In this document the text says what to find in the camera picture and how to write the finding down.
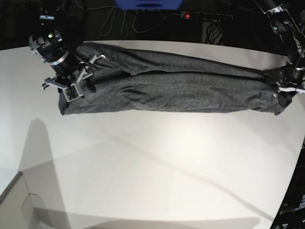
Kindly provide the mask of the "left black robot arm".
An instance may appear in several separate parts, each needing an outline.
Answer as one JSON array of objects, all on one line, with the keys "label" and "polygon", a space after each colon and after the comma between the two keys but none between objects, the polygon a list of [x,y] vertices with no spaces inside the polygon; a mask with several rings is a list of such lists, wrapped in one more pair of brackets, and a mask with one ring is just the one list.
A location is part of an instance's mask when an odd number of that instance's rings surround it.
[{"label": "left black robot arm", "polygon": [[278,70],[277,95],[286,108],[297,94],[305,92],[305,34],[288,11],[287,0],[256,0],[270,26],[287,48],[287,65]]}]

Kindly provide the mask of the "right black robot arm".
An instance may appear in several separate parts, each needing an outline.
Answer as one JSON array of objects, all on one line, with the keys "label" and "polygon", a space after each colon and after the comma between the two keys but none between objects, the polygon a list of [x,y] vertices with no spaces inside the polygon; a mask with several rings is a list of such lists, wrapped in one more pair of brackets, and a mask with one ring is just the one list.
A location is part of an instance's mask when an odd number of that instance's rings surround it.
[{"label": "right black robot arm", "polygon": [[29,37],[32,53],[56,73],[44,80],[42,89],[57,88],[68,103],[84,97],[83,83],[90,92],[96,92],[92,79],[97,69],[94,63],[105,57],[96,54],[84,57],[77,52],[84,41],[89,11],[87,1],[82,1],[82,5],[83,17],[78,19],[71,14],[71,0],[41,1],[38,29]]}]

